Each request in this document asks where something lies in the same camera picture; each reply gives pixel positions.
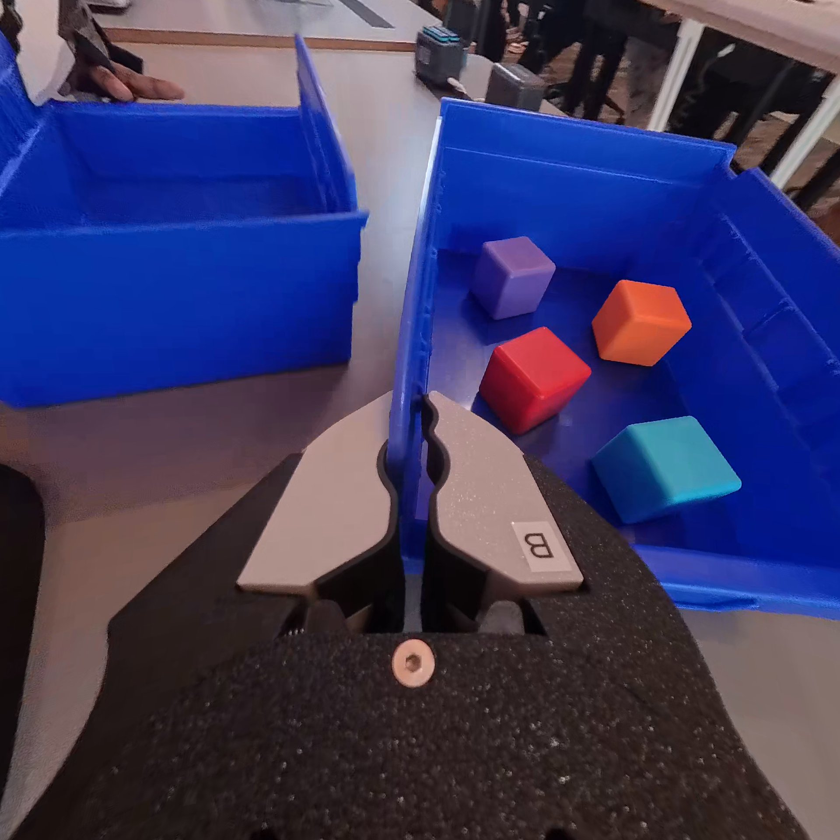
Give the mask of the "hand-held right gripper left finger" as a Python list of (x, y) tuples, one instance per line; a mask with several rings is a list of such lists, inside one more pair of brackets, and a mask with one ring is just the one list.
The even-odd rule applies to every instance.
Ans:
[(243, 570), (247, 592), (379, 598), (402, 579), (396, 494), (382, 467), (392, 392), (305, 448)]

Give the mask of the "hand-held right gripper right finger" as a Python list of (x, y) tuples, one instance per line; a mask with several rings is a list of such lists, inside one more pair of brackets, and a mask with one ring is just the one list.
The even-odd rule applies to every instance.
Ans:
[(423, 399), (428, 502), (424, 617), (577, 592), (584, 576), (522, 451), (441, 392)]

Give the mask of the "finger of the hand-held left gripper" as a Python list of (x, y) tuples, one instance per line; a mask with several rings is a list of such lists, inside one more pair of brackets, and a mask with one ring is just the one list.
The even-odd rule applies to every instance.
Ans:
[(36, 106), (51, 99), (110, 99), (95, 69), (112, 75), (112, 43), (87, 2), (24, 2), (24, 88)]

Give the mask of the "red foam cube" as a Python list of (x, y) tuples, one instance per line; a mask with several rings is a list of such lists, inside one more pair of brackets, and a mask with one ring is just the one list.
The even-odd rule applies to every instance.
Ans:
[(559, 414), (591, 375), (581, 357), (539, 327), (493, 350), (478, 394), (510, 434), (522, 435)]

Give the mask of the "teal foam cube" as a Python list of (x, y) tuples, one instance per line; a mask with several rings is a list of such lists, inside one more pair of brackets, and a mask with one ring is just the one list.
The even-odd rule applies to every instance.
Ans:
[(739, 491), (742, 481), (693, 416), (628, 425), (591, 458), (624, 524)]

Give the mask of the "purple foam cube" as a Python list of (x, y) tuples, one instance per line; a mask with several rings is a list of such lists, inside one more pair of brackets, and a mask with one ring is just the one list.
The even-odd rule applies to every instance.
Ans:
[(486, 315), (499, 321), (535, 312), (556, 265), (528, 237), (486, 241), (469, 292)]

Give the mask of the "orange foam cube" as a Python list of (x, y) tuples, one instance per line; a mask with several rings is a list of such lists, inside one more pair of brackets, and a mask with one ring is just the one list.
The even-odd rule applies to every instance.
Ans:
[(601, 359), (652, 367), (691, 330), (675, 288), (624, 279), (591, 323)]

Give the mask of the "blue plastic bin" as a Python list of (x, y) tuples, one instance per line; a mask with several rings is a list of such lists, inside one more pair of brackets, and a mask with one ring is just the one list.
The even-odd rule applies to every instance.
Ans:
[(296, 108), (37, 106), (2, 38), (2, 403), (350, 358), (368, 213), (295, 50)]
[[(630, 424), (690, 415), (740, 491), (622, 526), (680, 608), (838, 619), (836, 247), (731, 146), (445, 99), (397, 345), (391, 467), (422, 569), (419, 401), (478, 399), (496, 345), (546, 327), (591, 367), (560, 416), (514, 441), (611, 524), (593, 455)], [(493, 320), (469, 292), (485, 242), (528, 237), (556, 265), (537, 309)], [(675, 288), (688, 333), (655, 366), (602, 360), (592, 321), (616, 283)]]

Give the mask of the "person's left hand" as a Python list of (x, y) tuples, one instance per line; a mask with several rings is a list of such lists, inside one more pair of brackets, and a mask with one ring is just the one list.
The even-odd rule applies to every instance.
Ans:
[(180, 101), (185, 92), (168, 80), (145, 76), (126, 66), (79, 66), (71, 77), (74, 91), (113, 102)]

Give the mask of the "black power unit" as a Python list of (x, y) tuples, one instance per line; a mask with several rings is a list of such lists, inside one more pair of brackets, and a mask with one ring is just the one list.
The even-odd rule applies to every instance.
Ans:
[(539, 112), (544, 99), (545, 81), (527, 68), (499, 62), (492, 65), (485, 104)]
[(414, 72), (417, 79), (434, 88), (460, 80), (466, 48), (458, 34), (442, 25), (423, 26), (416, 35)]

